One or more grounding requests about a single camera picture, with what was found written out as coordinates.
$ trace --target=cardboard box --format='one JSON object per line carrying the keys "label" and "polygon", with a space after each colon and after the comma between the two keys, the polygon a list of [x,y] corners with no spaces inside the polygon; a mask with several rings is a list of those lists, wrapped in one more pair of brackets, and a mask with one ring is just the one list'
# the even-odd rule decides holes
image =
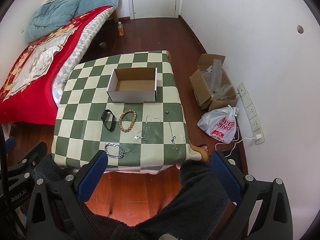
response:
{"label": "cardboard box", "polygon": [[116,68],[113,70],[107,94],[112,102],[155,102],[157,68]]}
{"label": "cardboard box", "polygon": [[[237,103],[236,92],[234,88],[230,88],[228,92],[225,93],[223,97],[228,97],[228,99],[221,100],[211,100],[211,93],[209,88],[201,74],[201,71],[206,70],[209,66],[212,65],[214,59],[220,59],[222,64],[225,60],[226,56],[216,55],[216,54],[202,54],[198,61],[198,69],[196,72],[190,77],[191,85],[193,92],[195,94],[198,105],[202,110],[208,109],[212,111],[213,109],[223,108],[228,105],[235,106]],[[226,73],[223,71],[221,85],[231,85],[230,80]]]}

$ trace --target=wooden bead bracelet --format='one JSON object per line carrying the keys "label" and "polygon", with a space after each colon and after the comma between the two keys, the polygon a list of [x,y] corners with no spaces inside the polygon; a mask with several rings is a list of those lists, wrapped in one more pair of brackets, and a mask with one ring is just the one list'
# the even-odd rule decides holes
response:
{"label": "wooden bead bracelet", "polygon": [[[128,129],[124,129],[124,128],[122,127],[122,119],[123,119],[124,116],[125,116],[126,114],[128,114],[128,113],[133,113],[133,119],[132,119],[131,124],[130,124],[130,126],[128,127]],[[133,126],[134,126],[134,123],[136,122],[136,119],[137,119],[137,113],[136,113],[136,111],[134,111],[134,110],[132,110],[132,109],[129,109],[129,110],[124,111],[124,112],[121,114],[120,118],[119,118],[119,127],[120,127],[121,131],[122,131],[122,132],[130,132],[131,129],[133,128]]]}

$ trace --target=electrical outlet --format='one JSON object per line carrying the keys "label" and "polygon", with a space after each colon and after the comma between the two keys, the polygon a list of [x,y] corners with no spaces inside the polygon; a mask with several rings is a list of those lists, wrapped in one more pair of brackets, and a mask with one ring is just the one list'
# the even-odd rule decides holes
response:
{"label": "electrical outlet", "polygon": [[253,132],[254,136],[261,134],[261,138],[258,140],[255,140],[256,145],[263,143],[264,142],[264,136],[263,136],[263,132],[262,132],[262,128],[256,130],[255,132]]}
{"label": "electrical outlet", "polygon": [[252,128],[252,131],[256,131],[261,128],[261,124],[260,124],[260,121],[259,121],[259,118],[257,115],[255,117],[253,117],[252,119],[250,119],[249,122],[250,122],[250,125]]}
{"label": "electrical outlet", "polygon": [[249,105],[246,109],[249,120],[257,115],[256,109],[254,109],[253,104]]}
{"label": "electrical outlet", "polygon": [[249,105],[252,104],[251,98],[249,96],[249,93],[245,93],[242,97],[242,103],[244,105],[244,108],[247,108]]}
{"label": "electrical outlet", "polygon": [[245,88],[243,82],[242,82],[242,83],[240,84],[240,86],[238,87],[238,92],[239,92],[239,94],[240,94],[241,97],[247,92],[247,89]]}

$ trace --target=white cable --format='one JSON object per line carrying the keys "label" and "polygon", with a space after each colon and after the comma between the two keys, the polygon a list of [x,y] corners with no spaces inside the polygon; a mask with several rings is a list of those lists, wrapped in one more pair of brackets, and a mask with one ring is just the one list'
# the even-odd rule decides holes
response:
{"label": "white cable", "polygon": [[[231,142],[239,140],[239,127],[237,127],[237,131],[238,131],[238,138],[236,140],[232,140]],[[225,144],[225,143],[216,143],[216,145],[214,146],[216,150],[217,150],[217,145],[218,144]]]}
{"label": "white cable", "polygon": [[242,138],[240,141],[235,142],[235,145],[234,145],[234,147],[232,148],[232,150],[231,150],[230,154],[229,154],[228,156],[225,156],[226,158],[227,158],[227,157],[229,157],[229,156],[231,155],[232,151],[233,151],[233,150],[235,149],[235,147],[236,147],[236,144],[237,144],[237,143],[239,143],[239,142],[242,142],[242,141],[243,141],[243,139],[250,139],[250,140],[253,140],[253,139],[255,139],[255,137],[253,137],[253,138]]}

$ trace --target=table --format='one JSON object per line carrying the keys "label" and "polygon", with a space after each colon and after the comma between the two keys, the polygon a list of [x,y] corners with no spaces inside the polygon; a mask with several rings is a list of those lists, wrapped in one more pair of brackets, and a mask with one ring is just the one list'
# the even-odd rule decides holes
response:
{"label": "table", "polygon": [[[110,56],[77,65],[70,74],[60,101],[52,143],[53,160],[61,167],[79,169],[99,149],[103,150],[107,142],[117,143],[125,151],[132,151],[120,159],[109,157],[106,171],[159,173],[185,160],[206,160],[204,151],[189,142],[169,61],[169,52],[150,51]],[[108,98],[106,87],[113,69],[127,67],[157,68],[155,103],[113,103]],[[135,110],[137,120],[132,130],[124,133],[116,124],[115,130],[109,132],[100,119],[105,109],[110,109],[116,120],[123,111]],[[178,152],[171,144],[171,130],[165,111],[169,111]],[[122,121],[123,127],[128,127],[131,120],[132,114],[127,114]],[[136,140],[135,135],[141,136],[140,131],[146,121],[151,122],[150,128],[148,126],[147,131],[144,130],[148,140]],[[108,151],[119,155],[120,150],[108,147]]]}

